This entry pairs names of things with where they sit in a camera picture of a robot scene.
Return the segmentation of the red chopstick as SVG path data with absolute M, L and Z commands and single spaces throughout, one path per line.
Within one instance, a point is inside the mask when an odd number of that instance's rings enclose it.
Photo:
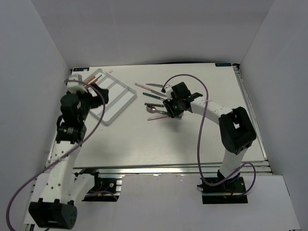
M 96 76 L 89 76 L 88 78 L 86 78 L 86 79 L 84 80 L 84 82 L 85 82 L 86 84 L 90 84 L 90 83 L 93 82 L 95 79 L 96 79 Z

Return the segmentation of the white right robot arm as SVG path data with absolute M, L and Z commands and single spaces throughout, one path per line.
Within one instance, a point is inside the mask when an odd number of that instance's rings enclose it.
M 201 167 L 200 144 L 204 121 L 207 118 L 218 125 L 225 154 L 218 170 L 217 183 L 206 181 L 202 173 L 200 176 L 206 185 L 218 186 L 223 192 L 230 191 L 235 186 L 234 179 L 239 176 L 239 171 L 243 167 L 244 154 L 257 137 L 245 108 L 231 109 L 211 102 L 208 96 L 203 96 L 198 92 L 192 94 L 184 82 L 174 86 L 165 84 L 161 91 L 167 95 L 163 104 L 170 118 L 175 118 L 185 111 L 202 116 L 197 141 L 199 168 Z

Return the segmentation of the green handled spoon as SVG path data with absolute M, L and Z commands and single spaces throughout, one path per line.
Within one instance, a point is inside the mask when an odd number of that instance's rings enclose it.
M 151 114 L 168 115 L 167 112 L 157 110 L 156 108 L 154 108 L 152 106 L 146 106 L 146 110 Z

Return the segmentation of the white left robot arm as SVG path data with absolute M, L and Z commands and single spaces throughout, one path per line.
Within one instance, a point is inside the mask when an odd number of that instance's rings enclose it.
M 77 203 L 89 190 L 97 192 L 102 186 L 102 180 L 94 175 L 70 182 L 75 160 L 87 138 L 85 121 L 89 111 L 105 107 L 109 101 L 108 89 L 102 89 L 95 83 L 88 87 L 97 95 L 93 96 L 81 83 L 76 89 L 68 88 L 66 95 L 60 99 L 61 115 L 56 122 L 49 178 L 38 201 L 31 202 L 28 208 L 40 228 L 72 229 L 77 219 Z

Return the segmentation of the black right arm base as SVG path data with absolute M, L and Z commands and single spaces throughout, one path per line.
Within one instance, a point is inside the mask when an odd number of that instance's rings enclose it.
M 203 181 L 197 185 L 201 190 L 204 205 L 247 204 L 248 199 L 242 193 L 246 192 L 243 177 L 227 180 L 218 186 L 208 186 Z

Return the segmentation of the dark handled fork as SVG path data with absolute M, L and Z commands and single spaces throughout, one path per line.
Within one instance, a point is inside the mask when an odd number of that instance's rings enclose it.
M 144 105 L 152 107 L 164 107 L 163 104 L 157 104 L 157 103 L 144 103 Z

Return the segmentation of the green handled fork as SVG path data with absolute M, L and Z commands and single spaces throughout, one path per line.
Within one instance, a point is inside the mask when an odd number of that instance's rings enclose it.
M 148 93 L 146 93 L 146 92 L 143 92 L 142 94 L 143 94 L 144 96 L 147 96 L 147 97 L 150 97 L 150 98 L 154 98 L 154 99 L 158 99 L 158 100 L 161 100 L 161 101 L 164 101 L 164 100 L 165 100 L 165 98 L 162 98 L 162 97 L 156 96 L 156 95 L 152 95 L 152 94 L 148 94 Z

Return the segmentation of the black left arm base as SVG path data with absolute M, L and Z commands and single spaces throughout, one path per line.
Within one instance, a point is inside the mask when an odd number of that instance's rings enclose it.
M 87 192 L 84 202 L 116 202 L 121 191 L 120 177 L 107 176 L 97 168 L 84 168 L 79 174 L 88 174 L 94 178 L 94 186 Z

